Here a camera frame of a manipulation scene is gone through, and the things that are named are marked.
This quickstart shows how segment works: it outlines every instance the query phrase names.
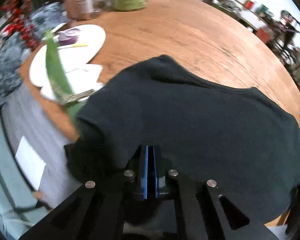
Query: round wooden table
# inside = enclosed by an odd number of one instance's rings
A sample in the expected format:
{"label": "round wooden table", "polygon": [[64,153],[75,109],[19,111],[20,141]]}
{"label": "round wooden table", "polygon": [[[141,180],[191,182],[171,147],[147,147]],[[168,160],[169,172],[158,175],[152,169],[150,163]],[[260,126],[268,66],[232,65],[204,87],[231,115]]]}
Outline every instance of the round wooden table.
{"label": "round wooden table", "polygon": [[[276,56],[240,23],[198,0],[149,0],[135,12],[106,12],[79,24],[99,25],[106,41],[91,60],[103,66],[99,82],[122,69],[168,54],[197,76],[235,88],[257,87],[300,124],[300,93]],[[19,73],[51,121],[72,141],[78,138],[68,116],[43,99],[29,80],[34,51]]]}

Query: green label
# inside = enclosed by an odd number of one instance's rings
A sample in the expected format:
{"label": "green label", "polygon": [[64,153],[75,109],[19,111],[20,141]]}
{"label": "green label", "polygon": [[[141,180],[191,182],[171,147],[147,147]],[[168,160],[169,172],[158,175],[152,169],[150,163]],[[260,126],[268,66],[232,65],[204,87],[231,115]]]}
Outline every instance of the green label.
{"label": "green label", "polygon": [[111,2],[117,11],[134,11],[142,9],[146,0],[111,0]]}

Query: metal bolt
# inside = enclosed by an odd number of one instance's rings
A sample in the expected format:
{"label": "metal bolt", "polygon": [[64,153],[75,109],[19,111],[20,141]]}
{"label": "metal bolt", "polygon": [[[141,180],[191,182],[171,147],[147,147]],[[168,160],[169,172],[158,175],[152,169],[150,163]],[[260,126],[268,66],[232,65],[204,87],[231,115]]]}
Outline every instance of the metal bolt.
{"label": "metal bolt", "polygon": [[209,180],[207,181],[207,185],[208,185],[209,187],[215,187],[215,186],[217,185],[217,182],[216,182],[215,180],[213,180],[213,179],[209,179]]}
{"label": "metal bolt", "polygon": [[177,170],[170,170],[170,171],[168,171],[168,174],[171,177],[175,177],[179,174],[179,172]]}
{"label": "metal bolt", "polygon": [[126,170],[123,174],[126,177],[132,177],[134,175],[134,171],[132,171],[132,170]]}
{"label": "metal bolt", "polygon": [[86,188],[93,188],[96,185],[96,183],[92,180],[89,180],[86,182],[85,185],[86,185]]}

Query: sheet of paper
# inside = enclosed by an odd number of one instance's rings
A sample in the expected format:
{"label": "sheet of paper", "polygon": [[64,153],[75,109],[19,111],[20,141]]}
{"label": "sheet of paper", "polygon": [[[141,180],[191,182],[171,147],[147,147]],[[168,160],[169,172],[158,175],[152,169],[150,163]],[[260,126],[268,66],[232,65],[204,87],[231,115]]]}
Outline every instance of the sheet of paper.
{"label": "sheet of paper", "polygon": [[38,190],[46,163],[24,136],[21,138],[15,158],[28,182],[35,190]]}

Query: light blue couch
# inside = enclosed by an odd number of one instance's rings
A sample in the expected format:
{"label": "light blue couch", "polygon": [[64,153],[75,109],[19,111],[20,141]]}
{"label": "light blue couch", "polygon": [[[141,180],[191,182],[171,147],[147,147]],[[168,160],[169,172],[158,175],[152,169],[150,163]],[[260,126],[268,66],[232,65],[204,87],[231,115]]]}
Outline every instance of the light blue couch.
{"label": "light blue couch", "polygon": [[11,154],[0,118],[0,231],[7,239],[18,239],[48,214],[36,204]]}

